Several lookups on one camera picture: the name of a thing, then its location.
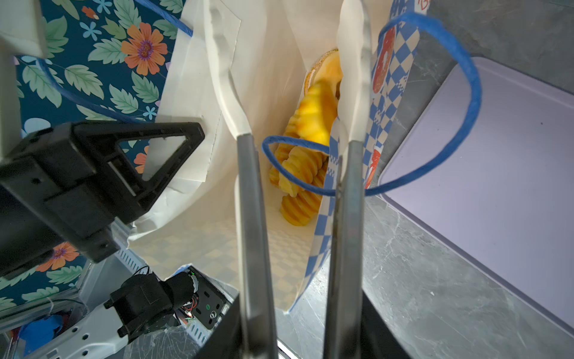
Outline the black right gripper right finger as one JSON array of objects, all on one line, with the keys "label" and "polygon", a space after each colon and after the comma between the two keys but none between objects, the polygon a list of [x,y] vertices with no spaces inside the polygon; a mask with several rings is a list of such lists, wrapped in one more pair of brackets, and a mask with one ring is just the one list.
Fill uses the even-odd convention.
[{"label": "black right gripper right finger", "polygon": [[365,292],[360,325],[361,358],[410,359]]}]

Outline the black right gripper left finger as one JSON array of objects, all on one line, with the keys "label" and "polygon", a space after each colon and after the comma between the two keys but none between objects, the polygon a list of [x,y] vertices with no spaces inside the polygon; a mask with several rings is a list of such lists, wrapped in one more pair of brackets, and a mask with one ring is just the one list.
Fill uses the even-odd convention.
[{"label": "black right gripper left finger", "polygon": [[241,307],[239,296],[237,296],[221,323],[194,358],[240,359],[241,346]]}]

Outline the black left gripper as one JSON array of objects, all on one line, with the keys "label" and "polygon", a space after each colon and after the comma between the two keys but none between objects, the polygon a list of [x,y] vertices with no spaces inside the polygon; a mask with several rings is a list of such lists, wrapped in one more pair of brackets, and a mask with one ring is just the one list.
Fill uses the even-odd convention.
[{"label": "black left gripper", "polygon": [[[197,122],[64,124],[29,135],[1,164],[1,276],[39,266],[69,242],[100,261],[109,225],[146,214],[205,139]],[[120,146],[148,141],[145,160]]]}]

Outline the wide striped bread roll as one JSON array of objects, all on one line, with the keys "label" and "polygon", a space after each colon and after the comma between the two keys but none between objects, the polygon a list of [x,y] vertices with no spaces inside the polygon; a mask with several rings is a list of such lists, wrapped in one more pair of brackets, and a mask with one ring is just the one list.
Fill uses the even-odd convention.
[{"label": "wide striped bread roll", "polygon": [[[328,157],[320,152],[303,147],[294,147],[282,166],[300,181],[323,187],[327,175]],[[318,213],[322,197],[290,182],[282,174],[279,187],[286,193],[283,196],[280,213],[294,226],[306,226]]]}]

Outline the lavender plastic tray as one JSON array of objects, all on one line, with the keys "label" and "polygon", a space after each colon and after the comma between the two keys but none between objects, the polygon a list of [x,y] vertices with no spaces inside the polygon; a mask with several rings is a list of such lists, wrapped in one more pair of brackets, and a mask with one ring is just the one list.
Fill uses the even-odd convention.
[{"label": "lavender plastic tray", "polygon": [[573,96],[475,58],[483,97],[456,152],[385,202],[573,332]]}]

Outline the small round striped bun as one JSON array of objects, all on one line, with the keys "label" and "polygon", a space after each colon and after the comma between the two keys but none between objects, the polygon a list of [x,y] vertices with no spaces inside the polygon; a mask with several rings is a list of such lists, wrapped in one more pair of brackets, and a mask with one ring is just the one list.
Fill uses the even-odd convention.
[{"label": "small round striped bun", "polygon": [[338,100],[327,82],[320,81],[312,85],[296,112],[299,138],[329,145],[331,129],[338,116],[337,107]]}]

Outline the long narrow striped bread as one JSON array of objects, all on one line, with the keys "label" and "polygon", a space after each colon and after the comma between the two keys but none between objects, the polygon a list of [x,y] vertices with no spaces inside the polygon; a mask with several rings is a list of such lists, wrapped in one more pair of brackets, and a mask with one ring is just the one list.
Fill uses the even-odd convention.
[{"label": "long narrow striped bread", "polygon": [[[287,127],[283,133],[283,136],[290,137],[293,139],[298,139],[299,136],[297,134],[296,123],[297,123],[296,116],[291,117],[288,121]],[[289,155],[289,153],[293,147],[294,147],[294,145],[279,144],[277,146],[277,149],[274,151],[274,156],[277,159],[277,161],[279,163],[282,163],[283,161],[288,159],[288,155]],[[269,179],[270,179],[270,182],[273,186],[275,186],[277,188],[279,187],[280,173],[275,167],[271,167],[271,169],[269,171]]]}]

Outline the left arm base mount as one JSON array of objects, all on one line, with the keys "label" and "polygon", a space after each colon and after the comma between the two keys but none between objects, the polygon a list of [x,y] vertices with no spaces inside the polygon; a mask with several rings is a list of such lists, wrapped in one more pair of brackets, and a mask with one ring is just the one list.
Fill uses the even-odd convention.
[{"label": "left arm base mount", "polygon": [[180,319],[197,319],[211,330],[229,306],[224,293],[193,266],[182,267],[165,281],[151,272],[136,272],[104,303],[104,308],[116,310],[122,322],[118,334],[130,343]]}]

